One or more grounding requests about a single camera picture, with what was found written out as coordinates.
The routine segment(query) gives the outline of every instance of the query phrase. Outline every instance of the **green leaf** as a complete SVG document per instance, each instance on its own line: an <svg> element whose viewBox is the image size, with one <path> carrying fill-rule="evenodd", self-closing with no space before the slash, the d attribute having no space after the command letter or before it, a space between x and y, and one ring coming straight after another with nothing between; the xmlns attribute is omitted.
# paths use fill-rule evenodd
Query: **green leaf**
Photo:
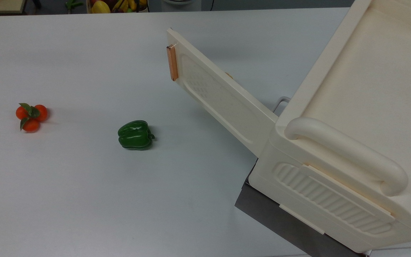
<svg viewBox="0 0 411 257"><path fill-rule="evenodd" d="M21 103L20 106L28 112L28 116L31 116L31 106L29 104Z"/></svg>
<svg viewBox="0 0 411 257"><path fill-rule="evenodd" d="M37 118L37 117L39 117L39 115L41 115L39 110L34 106L31 106L31 111L32 111L32 113L31 113L30 117L32 117L32 118Z"/></svg>
<svg viewBox="0 0 411 257"><path fill-rule="evenodd" d="M30 119L30 118L26 117L26 118L23 118L23 119L20 121L20 131L21 131L21 129L23 128L23 125L25 125L25 123L26 123L29 119Z"/></svg>

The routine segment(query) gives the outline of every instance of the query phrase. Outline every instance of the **ridged panel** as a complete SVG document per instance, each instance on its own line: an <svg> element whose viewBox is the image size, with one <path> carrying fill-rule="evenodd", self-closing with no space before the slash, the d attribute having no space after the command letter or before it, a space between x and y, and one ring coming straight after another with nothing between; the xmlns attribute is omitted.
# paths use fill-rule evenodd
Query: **ridged panel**
<svg viewBox="0 0 411 257"><path fill-rule="evenodd" d="M274 176L285 187L360 231L375 235L392 228L390 223L380 221L355 203L302 174L294 165L280 163L274 169Z"/></svg>

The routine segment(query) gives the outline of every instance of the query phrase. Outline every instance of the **metal handle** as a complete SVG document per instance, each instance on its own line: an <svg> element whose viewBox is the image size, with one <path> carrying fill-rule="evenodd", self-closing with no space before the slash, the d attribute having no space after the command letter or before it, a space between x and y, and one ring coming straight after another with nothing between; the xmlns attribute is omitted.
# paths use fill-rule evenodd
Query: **metal handle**
<svg viewBox="0 0 411 257"><path fill-rule="evenodd" d="M310 138L367 169L383 181L380 190L387 196L397 195L407 187L408 176L399 164L317 119L295 118L284 135L289 140L299 136Z"/></svg>

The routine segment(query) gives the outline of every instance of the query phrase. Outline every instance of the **open lid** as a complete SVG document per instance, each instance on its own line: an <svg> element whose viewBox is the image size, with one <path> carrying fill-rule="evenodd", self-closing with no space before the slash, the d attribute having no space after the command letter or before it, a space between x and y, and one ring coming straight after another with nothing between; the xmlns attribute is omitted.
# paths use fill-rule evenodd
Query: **open lid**
<svg viewBox="0 0 411 257"><path fill-rule="evenodd" d="M168 44L172 80L259 156L277 115L172 29L168 29Z"/></svg>

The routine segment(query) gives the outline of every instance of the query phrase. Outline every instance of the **fruit basket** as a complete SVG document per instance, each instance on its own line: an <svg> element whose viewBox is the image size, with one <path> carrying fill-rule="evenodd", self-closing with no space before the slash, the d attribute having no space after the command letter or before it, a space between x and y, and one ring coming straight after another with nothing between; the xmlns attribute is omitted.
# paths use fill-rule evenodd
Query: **fruit basket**
<svg viewBox="0 0 411 257"><path fill-rule="evenodd" d="M252 187L355 252L411 241L411 0L356 0L279 117L168 44L173 80L258 157Z"/></svg>
<svg viewBox="0 0 411 257"><path fill-rule="evenodd" d="M108 13L111 12L113 7L118 3L118 0L102 0L106 5L104 5L104 8L100 9L98 12L95 13ZM124 11L121 12L136 12L137 5L134 0L126 0L127 3L122 4L122 8ZM87 8L87 13L92 14L93 13L93 4L95 3L95 0L86 0L85 5ZM148 0L140 0L140 5L139 5L139 11L138 12L148 12Z"/></svg>

